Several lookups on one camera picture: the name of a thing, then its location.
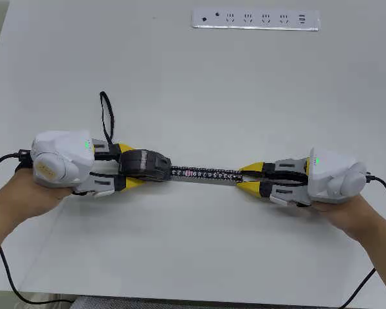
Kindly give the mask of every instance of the human hand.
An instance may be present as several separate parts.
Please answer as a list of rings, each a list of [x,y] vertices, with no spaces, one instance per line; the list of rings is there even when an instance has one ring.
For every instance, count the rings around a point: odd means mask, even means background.
[[[313,208],[351,238],[361,241],[382,220],[381,216],[362,196],[355,196],[343,204],[314,202]]]
[[[31,169],[20,169],[0,189],[0,208],[16,224],[40,216],[54,207],[67,195],[71,188],[46,188],[33,181]]]

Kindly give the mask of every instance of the table surface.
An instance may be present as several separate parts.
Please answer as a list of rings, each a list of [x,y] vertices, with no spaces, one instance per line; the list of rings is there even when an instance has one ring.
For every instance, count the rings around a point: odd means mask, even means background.
[[[45,130],[102,138],[105,90],[115,140],[176,165],[232,169],[315,145],[386,180],[386,1],[263,2],[320,10],[319,32],[191,28],[190,10],[206,3],[12,2],[0,38],[0,156]],[[15,165],[0,167],[0,186]],[[383,188],[363,194],[386,217]],[[71,197],[3,248],[20,290],[67,294],[337,306],[371,268],[316,214],[202,183]],[[353,305],[386,308],[378,276]]]

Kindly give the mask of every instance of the electrical outlet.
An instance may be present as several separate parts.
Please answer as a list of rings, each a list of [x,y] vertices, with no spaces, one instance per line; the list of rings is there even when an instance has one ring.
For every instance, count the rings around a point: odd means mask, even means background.
[[[319,31],[318,11],[262,10],[258,8],[196,8],[194,28]]]

